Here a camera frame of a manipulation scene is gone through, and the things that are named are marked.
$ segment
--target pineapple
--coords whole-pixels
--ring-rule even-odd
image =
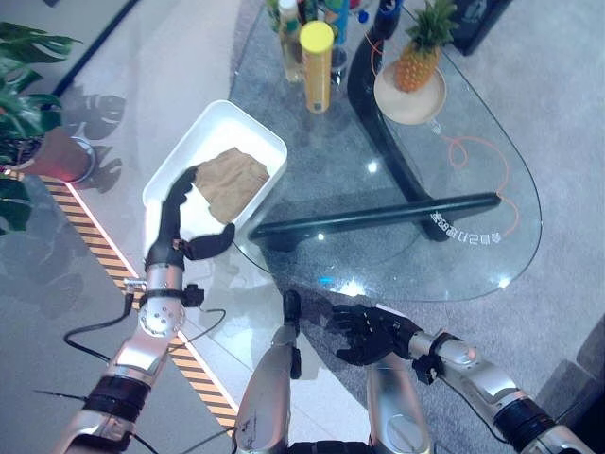
[[[449,20],[456,10],[451,0],[435,0],[435,5],[424,1],[425,10],[416,10],[416,25],[406,30],[411,41],[395,69],[395,84],[404,92],[418,90],[431,79],[439,63],[441,46],[453,41],[450,30],[458,27]]]

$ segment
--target plant pot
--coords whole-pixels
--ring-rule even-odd
[[[61,127],[44,135],[40,149],[28,161],[12,170],[26,174],[45,175],[66,183],[86,179],[95,168],[95,151],[82,139],[70,137]]]

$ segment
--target yellow cap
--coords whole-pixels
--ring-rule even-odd
[[[332,47],[334,31],[325,22],[311,21],[301,30],[301,46],[311,54],[322,54]]]

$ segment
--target robotic arm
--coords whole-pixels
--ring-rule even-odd
[[[203,290],[195,285],[182,289],[184,258],[201,260],[226,251],[235,228],[228,224],[219,235],[181,239],[180,209],[195,175],[194,167],[185,170],[162,204],[160,231],[146,259],[147,279],[127,282],[131,290],[145,289],[134,333],[122,344],[83,409],[63,432],[54,454],[127,449],[147,394],[165,364],[168,344],[184,324],[184,308],[202,303]]]
[[[512,379],[465,341],[425,333],[387,308],[335,306],[334,319],[351,345],[337,355],[355,365],[390,352],[411,359],[420,381],[442,379],[490,428],[521,454],[594,454],[569,428],[557,425]]]

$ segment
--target white plate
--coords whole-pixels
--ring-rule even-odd
[[[376,77],[376,104],[384,115],[403,125],[420,125],[432,120],[445,102],[445,79],[440,69],[435,70],[423,88],[406,93],[395,86],[396,63],[391,63]]]
[[[146,208],[145,254],[157,238],[162,201],[172,183],[190,166],[216,158],[237,147],[267,166],[268,180],[244,210],[233,220],[239,229],[284,174],[287,147],[284,141],[229,101],[215,101],[206,107],[143,190]],[[181,236],[216,234],[223,224],[208,211],[209,203],[193,187],[181,205]]]

